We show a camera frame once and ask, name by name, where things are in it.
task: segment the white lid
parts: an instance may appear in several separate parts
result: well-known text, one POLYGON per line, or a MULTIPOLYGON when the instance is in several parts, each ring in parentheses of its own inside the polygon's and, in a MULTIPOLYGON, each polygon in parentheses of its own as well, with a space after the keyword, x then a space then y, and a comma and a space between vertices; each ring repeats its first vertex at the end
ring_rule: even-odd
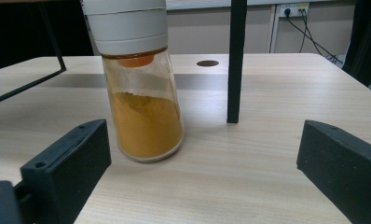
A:
POLYGON ((84 0, 83 2, 87 16, 157 8, 166 9, 165 0, 84 0))
POLYGON ((168 44, 165 0, 84 0, 101 54, 132 54, 168 44))

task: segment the orange powder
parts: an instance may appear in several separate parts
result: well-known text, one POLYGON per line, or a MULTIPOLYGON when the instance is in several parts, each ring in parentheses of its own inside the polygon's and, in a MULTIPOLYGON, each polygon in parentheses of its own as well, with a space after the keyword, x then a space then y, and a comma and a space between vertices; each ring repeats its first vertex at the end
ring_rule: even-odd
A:
POLYGON ((180 110, 173 101, 128 92, 115 93, 111 100, 118 145, 130 156, 153 158, 181 141, 180 110))

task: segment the black vertical pole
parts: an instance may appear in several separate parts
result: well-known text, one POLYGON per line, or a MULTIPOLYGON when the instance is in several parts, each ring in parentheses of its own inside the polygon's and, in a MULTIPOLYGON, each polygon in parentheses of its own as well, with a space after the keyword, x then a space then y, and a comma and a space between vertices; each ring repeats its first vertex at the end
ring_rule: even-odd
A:
POLYGON ((227 123, 238 123, 247 0, 231 0, 227 123))

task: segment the spice jar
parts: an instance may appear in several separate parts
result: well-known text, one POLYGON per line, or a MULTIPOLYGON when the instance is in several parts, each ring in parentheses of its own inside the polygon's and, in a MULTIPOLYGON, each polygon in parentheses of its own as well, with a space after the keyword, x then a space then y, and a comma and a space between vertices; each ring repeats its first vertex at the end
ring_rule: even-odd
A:
POLYGON ((85 0, 103 70, 117 145, 135 161, 176 151, 184 125, 167 51, 165 0, 85 0))

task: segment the transparent glass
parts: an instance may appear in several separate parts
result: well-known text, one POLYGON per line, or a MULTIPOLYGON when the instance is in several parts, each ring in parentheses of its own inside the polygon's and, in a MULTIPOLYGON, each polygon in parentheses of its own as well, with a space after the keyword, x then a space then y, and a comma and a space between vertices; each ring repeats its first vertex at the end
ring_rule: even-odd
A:
POLYGON ((117 145, 135 161, 158 161, 176 151, 184 124, 167 48, 103 55, 117 145))

